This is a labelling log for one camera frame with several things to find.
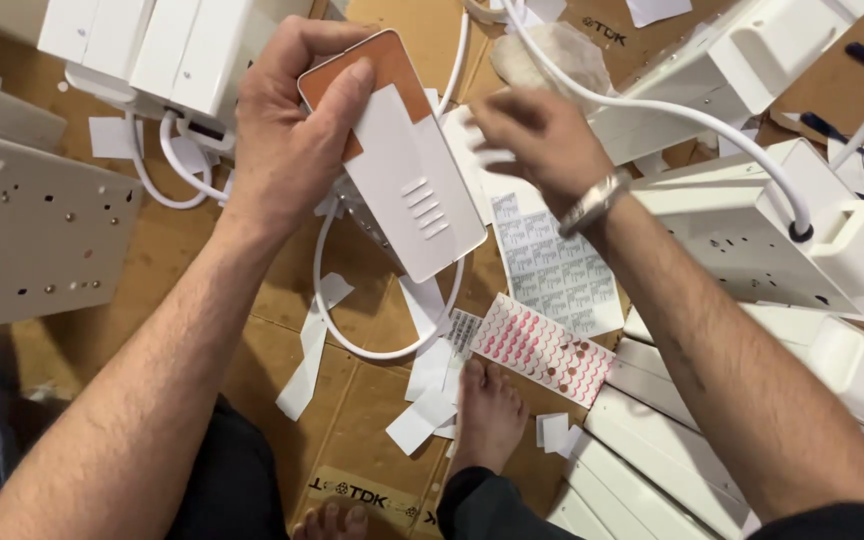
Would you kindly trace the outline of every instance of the fingernail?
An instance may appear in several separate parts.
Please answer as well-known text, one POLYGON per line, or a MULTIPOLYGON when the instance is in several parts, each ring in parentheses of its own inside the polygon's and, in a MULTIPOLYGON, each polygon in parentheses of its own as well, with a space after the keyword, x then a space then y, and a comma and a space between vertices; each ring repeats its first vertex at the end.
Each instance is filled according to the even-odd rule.
POLYGON ((349 75, 364 87, 373 83, 373 80, 376 77, 376 72, 373 70, 372 61, 363 56, 356 60, 352 65, 352 68, 349 70, 349 75))
POLYGON ((352 516, 352 521, 355 523, 362 523, 366 521, 366 509, 362 506, 356 506, 352 509, 349 514, 352 516))

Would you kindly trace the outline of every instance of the foot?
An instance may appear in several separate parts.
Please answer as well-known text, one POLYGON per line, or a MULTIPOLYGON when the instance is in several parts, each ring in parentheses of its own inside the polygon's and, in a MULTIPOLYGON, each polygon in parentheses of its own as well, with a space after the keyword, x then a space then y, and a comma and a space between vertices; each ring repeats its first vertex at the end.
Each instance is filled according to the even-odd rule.
POLYGON ((319 522, 319 512, 314 508, 305 513, 305 522, 295 526, 292 540, 363 540, 369 519, 366 509, 356 506, 345 515, 345 531, 339 531, 339 506, 333 503, 325 507, 325 516, 319 522))
POLYGON ((446 483, 469 467, 485 467, 501 475, 529 419, 529 405, 510 385, 509 376, 501 374, 498 364, 489 363, 484 369, 478 360, 470 360, 460 382, 458 436, 446 483))

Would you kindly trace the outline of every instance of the right hand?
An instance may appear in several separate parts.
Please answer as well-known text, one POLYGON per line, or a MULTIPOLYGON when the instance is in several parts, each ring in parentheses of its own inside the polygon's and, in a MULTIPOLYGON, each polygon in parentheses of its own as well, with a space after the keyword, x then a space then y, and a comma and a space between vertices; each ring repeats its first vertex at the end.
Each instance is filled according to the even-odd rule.
POLYGON ((616 168, 582 110, 553 91, 513 88, 469 108, 486 139, 479 149, 515 154, 486 168, 528 181, 559 219, 616 168))

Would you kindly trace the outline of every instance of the sticker sheet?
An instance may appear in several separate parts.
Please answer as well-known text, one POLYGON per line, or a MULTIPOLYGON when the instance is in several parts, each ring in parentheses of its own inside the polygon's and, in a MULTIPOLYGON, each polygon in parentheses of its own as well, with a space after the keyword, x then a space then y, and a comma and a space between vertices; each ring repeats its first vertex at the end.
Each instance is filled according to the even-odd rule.
POLYGON ((590 409, 616 355, 504 294, 495 298, 472 351, 590 409))
POLYGON ((516 193, 491 203, 512 298, 582 338, 622 328, 616 278, 588 240, 560 237, 547 208, 523 215, 516 193))

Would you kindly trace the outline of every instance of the forearm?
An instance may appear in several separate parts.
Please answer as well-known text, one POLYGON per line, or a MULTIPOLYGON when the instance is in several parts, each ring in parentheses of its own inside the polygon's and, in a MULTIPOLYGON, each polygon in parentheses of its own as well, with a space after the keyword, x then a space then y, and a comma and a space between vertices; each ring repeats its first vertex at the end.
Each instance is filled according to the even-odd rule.
POLYGON ((162 305, 22 461, 0 537, 162 538, 258 287, 286 237, 215 234, 162 305))
POLYGON ((864 502, 864 435, 849 411, 635 197, 587 236, 760 518, 864 502))

